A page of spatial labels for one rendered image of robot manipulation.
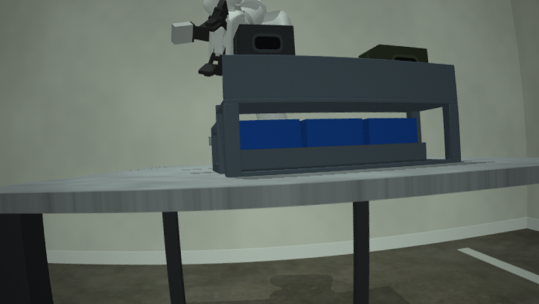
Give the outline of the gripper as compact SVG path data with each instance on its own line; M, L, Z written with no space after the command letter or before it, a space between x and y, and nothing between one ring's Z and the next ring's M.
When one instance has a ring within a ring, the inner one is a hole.
M249 22L240 10L228 10L226 0L219 0L212 16L199 26L201 31L209 31L209 62L199 69L198 73L206 77L222 76L222 55L233 54L233 39L239 24ZM215 32L216 31L216 32ZM219 61L218 64L213 62Z

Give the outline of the dark grey shelf rack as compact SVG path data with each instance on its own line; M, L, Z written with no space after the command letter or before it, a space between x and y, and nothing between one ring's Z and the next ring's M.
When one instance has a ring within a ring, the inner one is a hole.
M223 101L216 105L209 136L213 171L218 174L248 177L461 162L454 65L224 54L222 69ZM377 164L427 160L420 111L439 107L445 159ZM406 113L407 118L417 118L418 143L241 150L239 114L263 113Z

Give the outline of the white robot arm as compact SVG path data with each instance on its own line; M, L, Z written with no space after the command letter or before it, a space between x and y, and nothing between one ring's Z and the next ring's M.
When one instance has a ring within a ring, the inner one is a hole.
M219 0L205 0L203 7L212 16ZM240 10L250 25L291 25L289 16L282 10L267 13L261 0L226 0L228 10ZM241 4L240 4L241 3ZM209 42L209 31L201 31L193 22L173 23L171 42L174 45L194 42L195 39ZM286 113L256 114L257 120L287 119Z

